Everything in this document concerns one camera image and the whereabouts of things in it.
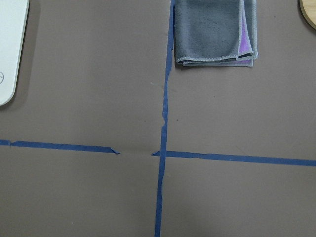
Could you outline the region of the grey folded cloth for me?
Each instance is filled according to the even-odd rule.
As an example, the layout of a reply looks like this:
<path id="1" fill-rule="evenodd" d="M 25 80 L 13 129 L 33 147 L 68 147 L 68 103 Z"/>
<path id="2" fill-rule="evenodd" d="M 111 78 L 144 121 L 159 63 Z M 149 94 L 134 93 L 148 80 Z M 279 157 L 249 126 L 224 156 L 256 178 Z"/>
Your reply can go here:
<path id="1" fill-rule="evenodd" d="M 258 58 L 256 13 L 255 0 L 177 0 L 176 63 L 252 67 Z"/>

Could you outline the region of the white rabbit tray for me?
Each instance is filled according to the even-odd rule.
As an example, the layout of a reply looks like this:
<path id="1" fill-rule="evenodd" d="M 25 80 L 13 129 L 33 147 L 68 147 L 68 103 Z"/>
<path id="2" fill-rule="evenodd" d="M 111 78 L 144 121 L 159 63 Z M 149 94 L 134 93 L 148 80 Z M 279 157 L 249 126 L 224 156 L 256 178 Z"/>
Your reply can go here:
<path id="1" fill-rule="evenodd" d="M 15 93 L 28 10 L 28 0 L 0 2 L 1 105 L 8 103 Z"/>

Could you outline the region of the wooden mug stand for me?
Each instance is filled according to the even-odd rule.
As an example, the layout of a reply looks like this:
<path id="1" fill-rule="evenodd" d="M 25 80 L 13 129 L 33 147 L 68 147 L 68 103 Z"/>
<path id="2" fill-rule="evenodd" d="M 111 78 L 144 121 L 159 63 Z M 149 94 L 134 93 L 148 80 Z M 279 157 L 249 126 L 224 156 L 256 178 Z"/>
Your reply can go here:
<path id="1" fill-rule="evenodd" d="M 316 0 L 299 0 L 301 12 L 310 26 L 316 28 Z"/>

